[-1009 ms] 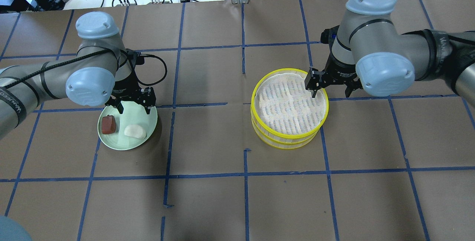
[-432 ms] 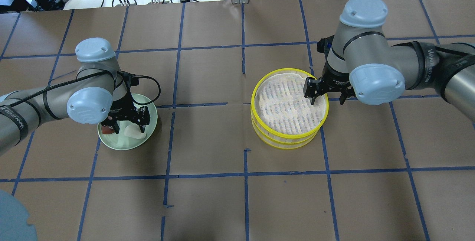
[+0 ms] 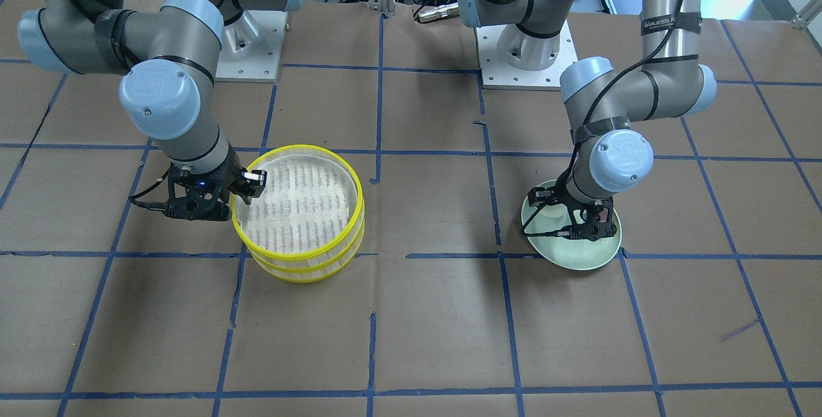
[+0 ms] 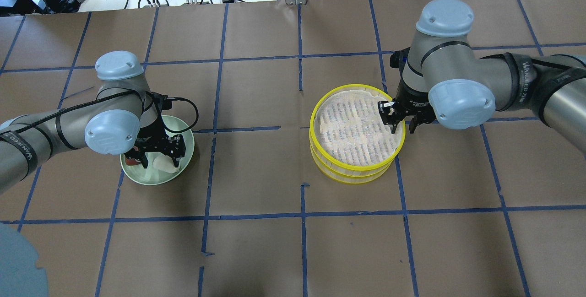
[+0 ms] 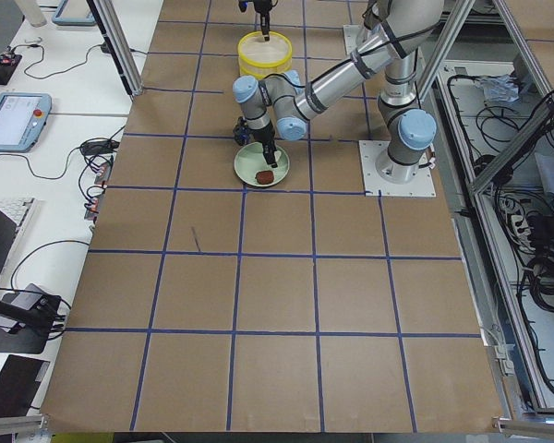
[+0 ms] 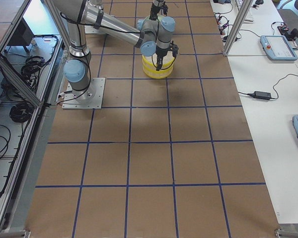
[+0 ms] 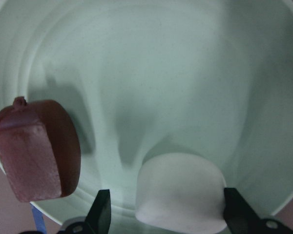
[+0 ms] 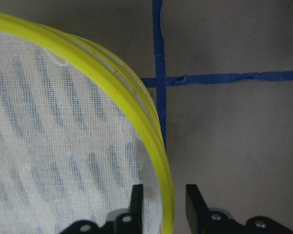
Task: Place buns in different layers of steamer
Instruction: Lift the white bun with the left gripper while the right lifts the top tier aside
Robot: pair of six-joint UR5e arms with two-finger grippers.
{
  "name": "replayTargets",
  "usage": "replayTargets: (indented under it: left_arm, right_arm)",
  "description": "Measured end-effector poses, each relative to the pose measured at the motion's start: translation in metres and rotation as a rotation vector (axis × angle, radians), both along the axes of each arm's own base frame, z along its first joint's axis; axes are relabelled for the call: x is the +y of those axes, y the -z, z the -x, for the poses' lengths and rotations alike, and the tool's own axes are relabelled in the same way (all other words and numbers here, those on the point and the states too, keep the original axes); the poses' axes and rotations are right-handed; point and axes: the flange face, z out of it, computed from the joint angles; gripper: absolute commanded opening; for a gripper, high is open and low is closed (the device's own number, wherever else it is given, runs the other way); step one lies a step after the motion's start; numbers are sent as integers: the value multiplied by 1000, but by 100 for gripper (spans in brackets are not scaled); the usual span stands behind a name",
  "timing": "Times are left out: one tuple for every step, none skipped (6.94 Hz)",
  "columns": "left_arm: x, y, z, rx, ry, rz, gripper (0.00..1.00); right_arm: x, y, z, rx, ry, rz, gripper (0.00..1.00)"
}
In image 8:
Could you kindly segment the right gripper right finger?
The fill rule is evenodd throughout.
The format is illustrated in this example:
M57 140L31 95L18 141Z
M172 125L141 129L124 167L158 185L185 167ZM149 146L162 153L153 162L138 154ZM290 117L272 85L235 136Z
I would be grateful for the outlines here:
M265 216L255 216L245 225L224 212L210 210L197 185L186 185L186 216L192 234L292 234L293 231Z

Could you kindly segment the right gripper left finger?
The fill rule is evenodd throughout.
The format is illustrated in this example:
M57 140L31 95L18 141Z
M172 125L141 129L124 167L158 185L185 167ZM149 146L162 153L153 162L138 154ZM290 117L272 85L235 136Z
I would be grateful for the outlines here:
M89 220L78 220L64 229L62 234L142 234L143 233L143 184L132 186L129 207L108 213L106 222L99 227Z

